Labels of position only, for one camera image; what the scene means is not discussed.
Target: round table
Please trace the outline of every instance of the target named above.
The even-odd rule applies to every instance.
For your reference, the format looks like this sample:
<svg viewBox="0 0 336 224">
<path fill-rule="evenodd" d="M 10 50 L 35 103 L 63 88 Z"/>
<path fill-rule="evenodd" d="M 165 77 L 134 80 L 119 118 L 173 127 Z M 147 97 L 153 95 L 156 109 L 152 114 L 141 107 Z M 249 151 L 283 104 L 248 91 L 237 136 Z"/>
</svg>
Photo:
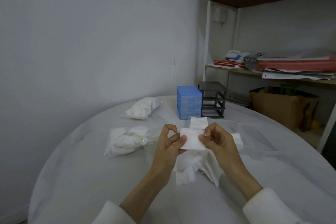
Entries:
<svg viewBox="0 0 336 224">
<path fill-rule="evenodd" d="M 147 120 L 121 118 L 135 101 L 108 109 L 67 136 L 45 163 L 36 182 L 29 209 L 30 224 L 91 223 L 107 200 L 121 203 L 149 170 L 153 151 L 104 158 L 113 127 L 175 124 L 176 96 L 159 97 L 162 104 Z M 250 140 L 267 154 L 242 154 L 243 162 L 263 187 L 278 196 L 305 221 L 336 223 L 336 171 L 308 143 L 279 123 L 250 109 L 226 103 L 225 120 L 255 128 Z M 268 142 L 258 144 L 258 138 Z M 216 188 L 200 173 L 194 183 L 176 186 L 174 173 L 159 193 L 142 223 L 249 223 L 242 213 L 246 203 L 223 176 Z"/>
</svg>

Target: cardboard box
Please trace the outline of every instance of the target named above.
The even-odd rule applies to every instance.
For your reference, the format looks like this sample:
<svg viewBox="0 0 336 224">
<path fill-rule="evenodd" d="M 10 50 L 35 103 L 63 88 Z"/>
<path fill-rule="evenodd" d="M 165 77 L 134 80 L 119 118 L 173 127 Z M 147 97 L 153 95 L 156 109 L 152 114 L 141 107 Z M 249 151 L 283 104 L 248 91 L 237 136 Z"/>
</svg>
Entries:
<svg viewBox="0 0 336 224">
<path fill-rule="evenodd" d="M 295 96 L 280 94 L 280 87 L 258 88 L 250 91 L 251 109 L 289 128 L 310 130 L 319 96 L 296 91 Z"/>
</svg>

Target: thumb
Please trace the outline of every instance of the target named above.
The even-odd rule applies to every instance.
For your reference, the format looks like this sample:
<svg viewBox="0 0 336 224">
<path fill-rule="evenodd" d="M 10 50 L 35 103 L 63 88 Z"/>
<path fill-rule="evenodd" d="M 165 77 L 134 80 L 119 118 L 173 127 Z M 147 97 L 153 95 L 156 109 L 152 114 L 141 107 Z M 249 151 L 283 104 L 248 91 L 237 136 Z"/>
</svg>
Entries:
<svg viewBox="0 0 336 224">
<path fill-rule="evenodd" d="M 199 135 L 198 139 L 202 144 L 204 144 L 207 148 L 215 152 L 217 149 L 218 145 L 212 142 L 211 136 L 205 136 L 205 135 Z"/>
<path fill-rule="evenodd" d="M 187 141 L 187 136 L 181 136 L 171 147 L 174 147 L 178 151 Z"/>
</svg>

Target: white sweater cuff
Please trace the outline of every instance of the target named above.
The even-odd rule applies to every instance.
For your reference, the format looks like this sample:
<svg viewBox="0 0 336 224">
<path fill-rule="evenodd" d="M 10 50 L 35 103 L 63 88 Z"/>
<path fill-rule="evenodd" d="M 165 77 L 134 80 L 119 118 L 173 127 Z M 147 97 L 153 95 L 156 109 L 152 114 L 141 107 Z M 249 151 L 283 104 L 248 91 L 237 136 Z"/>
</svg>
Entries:
<svg viewBox="0 0 336 224">
<path fill-rule="evenodd" d="M 123 209 L 107 201 L 92 224 L 135 224 L 135 222 Z"/>
<path fill-rule="evenodd" d="M 301 223 L 300 217 L 293 213 L 270 188 L 257 193 L 243 207 L 243 212 L 252 224 Z"/>
</svg>

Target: wall socket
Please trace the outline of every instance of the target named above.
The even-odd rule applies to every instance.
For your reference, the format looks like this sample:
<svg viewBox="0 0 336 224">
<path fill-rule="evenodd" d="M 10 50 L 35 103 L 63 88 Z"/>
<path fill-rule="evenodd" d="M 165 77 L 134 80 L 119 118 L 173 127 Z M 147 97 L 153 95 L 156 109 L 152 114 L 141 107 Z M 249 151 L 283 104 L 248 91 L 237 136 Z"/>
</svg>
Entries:
<svg viewBox="0 0 336 224">
<path fill-rule="evenodd" d="M 225 23 L 228 10 L 223 7 L 216 7 L 214 12 L 214 22 Z"/>
</svg>

